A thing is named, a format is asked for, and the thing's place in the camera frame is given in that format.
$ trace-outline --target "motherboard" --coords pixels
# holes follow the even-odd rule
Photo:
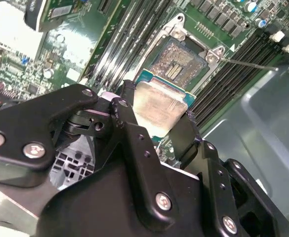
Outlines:
[[[0,1],[6,98],[29,100],[74,83],[115,92],[124,79],[149,73],[159,79],[142,83],[152,101],[162,84],[168,89],[161,98],[176,91],[183,104],[181,95],[191,95],[195,101],[185,106],[202,129],[289,55],[289,0],[40,2],[42,11],[29,22],[32,1]],[[168,136],[156,141],[160,158],[173,160]]]

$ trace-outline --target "black ram slot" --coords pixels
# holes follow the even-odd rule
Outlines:
[[[98,11],[104,15],[107,14],[111,5],[111,0],[101,0],[100,4],[98,5]]]
[[[280,47],[270,42],[262,31],[257,30],[232,59],[268,65],[280,53]],[[195,113],[197,126],[204,126],[227,103],[236,98],[259,72],[260,69],[227,63],[199,93],[190,107]]]

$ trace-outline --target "sticker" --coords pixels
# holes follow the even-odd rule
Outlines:
[[[65,14],[69,14],[71,9],[72,9],[72,5],[58,7],[58,8],[53,10],[53,12],[51,14],[51,18],[63,16]]]
[[[66,74],[66,77],[77,82],[78,79],[80,78],[80,73],[75,71],[74,69],[70,68]]]

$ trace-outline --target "green circuit board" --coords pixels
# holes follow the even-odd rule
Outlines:
[[[121,50],[123,54],[117,54],[120,62],[128,62],[128,65],[124,64],[124,71],[120,74],[114,71],[120,68],[117,60],[114,67],[107,67],[103,71],[103,75],[106,75],[104,78],[109,81],[105,89],[114,90],[116,88],[113,82],[117,81],[118,85],[122,79],[127,78],[124,77],[125,73],[139,63],[141,54],[150,45],[152,38],[164,24],[179,13],[185,15],[186,30],[209,48],[223,45],[226,58],[233,56],[257,29],[255,25],[257,18],[266,20],[267,25],[277,24],[289,35],[288,1],[260,0],[254,13],[244,12],[246,2],[174,0],[169,4],[164,0],[153,5],[149,0],[86,1],[78,13],[71,14],[61,26],[42,36],[42,46],[38,48],[36,58],[27,59],[24,53],[0,42],[0,82],[5,83],[5,88],[1,89],[1,92],[11,98],[30,99],[78,82],[93,87],[95,82],[93,70],[108,47],[111,49],[115,49],[113,46],[116,47],[116,50],[112,50],[113,53],[123,45],[126,49],[137,49],[128,53],[127,50]],[[10,0],[9,4],[24,11],[26,0]],[[146,7],[151,6],[153,11],[161,4],[167,5],[165,11],[160,9],[161,15],[158,15],[158,12],[151,13]],[[225,16],[224,23],[222,20],[219,21],[222,15]],[[113,40],[113,36],[117,33],[116,29],[127,25],[128,22],[134,23],[122,28],[125,34]],[[149,28],[151,23],[154,23],[153,30]],[[136,40],[139,34],[143,37]],[[148,69],[153,64],[165,43],[167,39],[154,48],[142,68]],[[209,80],[223,65],[224,63],[218,65]],[[206,69],[202,69],[191,79],[185,90],[196,94],[198,92],[196,84],[205,73]]]
[[[277,29],[285,33],[286,37],[289,37],[288,1],[258,1],[257,8],[253,13],[244,11],[246,2],[247,1],[234,2],[227,0],[177,0],[174,1],[175,4],[169,8],[167,16],[160,24],[166,24],[177,14],[183,13],[185,15],[184,28],[209,48],[223,45],[225,47],[225,58],[231,58],[257,30],[257,24],[255,22],[257,19],[264,20],[267,27],[270,25],[276,26]],[[209,3],[209,5],[202,9],[205,3]],[[163,52],[163,47],[168,41],[169,39],[162,39],[146,59],[143,68],[150,68],[154,64],[157,55]],[[224,62],[219,63],[207,81],[210,81],[224,65]],[[185,90],[193,94],[198,94],[206,86],[207,81],[202,87],[196,87],[196,85],[206,72],[207,69],[203,69],[196,77],[191,79]]]
[[[77,83],[90,60],[103,52],[97,45],[111,37],[129,0],[111,1],[106,14],[98,9],[101,2],[84,3],[80,12],[44,34],[36,59],[0,42],[0,82],[5,84],[1,93],[27,100]],[[20,11],[26,6],[25,0],[9,3]]]

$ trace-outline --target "screw hole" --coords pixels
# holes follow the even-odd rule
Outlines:
[[[225,190],[224,184],[220,184],[220,188],[221,188],[222,190]]]
[[[102,122],[96,122],[94,124],[94,128],[96,131],[100,131],[101,129],[103,129],[103,127],[104,127],[104,124]]]
[[[244,25],[244,28],[247,29],[247,30],[248,30],[250,27],[251,27],[250,23],[246,23],[246,24]]]
[[[144,156],[145,156],[146,158],[149,158],[149,157],[151,156],[151,154],[150,154],[148,151],[146,151],[146,152],[144,153]]]

